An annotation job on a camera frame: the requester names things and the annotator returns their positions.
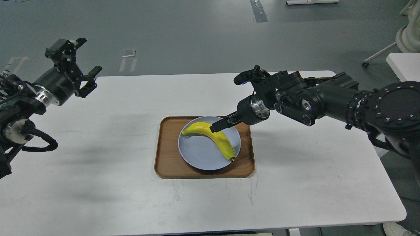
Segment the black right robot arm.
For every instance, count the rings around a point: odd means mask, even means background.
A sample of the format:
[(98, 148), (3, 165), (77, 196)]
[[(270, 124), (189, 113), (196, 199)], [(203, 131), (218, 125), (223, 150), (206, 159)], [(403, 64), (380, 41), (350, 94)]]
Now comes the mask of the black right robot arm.
[(258, 124), (272, 110), (308, 127), (327, 116), (345, 122), (346, 129), (365, 131), (373, 146), (410, 160), (419, 181), (419, 82), (397, 82), (365, 91), (345, 73), (305, 79), (298, 71), (270, 74), (258, 65), (234, 78), (236, 85), (247, 82), (254, 92), (238, 103), (235, 112), (213, 123), (212, 132), (240, 123)]

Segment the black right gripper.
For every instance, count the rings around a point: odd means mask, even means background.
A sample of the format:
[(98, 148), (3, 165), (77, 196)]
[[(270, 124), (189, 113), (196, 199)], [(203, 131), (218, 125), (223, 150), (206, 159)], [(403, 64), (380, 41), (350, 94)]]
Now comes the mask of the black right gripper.
[(265, 106), (263, 100), (257, 95), (250, 95), (239, 101), (237, 111), (211, 124), (209, 128), (212, 133), (216, 133), (240, 123), (255, 125), (267, 120), (269, 116), (270, 109)]

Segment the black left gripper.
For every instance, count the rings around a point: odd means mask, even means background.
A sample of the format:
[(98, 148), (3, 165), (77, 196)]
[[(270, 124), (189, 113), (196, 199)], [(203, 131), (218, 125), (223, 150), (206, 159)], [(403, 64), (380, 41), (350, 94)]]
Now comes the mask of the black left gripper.
[[(55, 67), (70, 67), (75, 65), (76, 52), (86, 38), (75, 41), (59, 39), (50, 48), (46, 48), (45, 57), (53, 61)], [(74, 93), (77, 97), (86, 98), (97, 88), (96, 76), (102, 71), (102, 66), (95, 66), (87, 75), (75, 65), (66, 69), (51, 68), (33, 83), (36, 91), (35, 99), (45, 106), (51, 104), (62, 106)]]

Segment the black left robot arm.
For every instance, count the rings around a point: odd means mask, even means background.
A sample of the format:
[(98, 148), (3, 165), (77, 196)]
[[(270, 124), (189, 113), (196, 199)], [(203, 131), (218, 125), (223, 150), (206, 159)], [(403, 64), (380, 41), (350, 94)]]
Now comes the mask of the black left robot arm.
[(46, 49), (45, 57), (54, 66), (30, 83), (9, 70), (1, 72), (0, 176), (10, 175), (11, 161), (20, 151), (47, 152), (58, 147), (57, 141), (36, 128), (30, 117), (43, 115), (49, 105), (61, 106), (72, 95), (85, 98), (97, 88), (101, 66), (84, 75), (76, 64), (76, 52), (86, 42), (59, 39)]

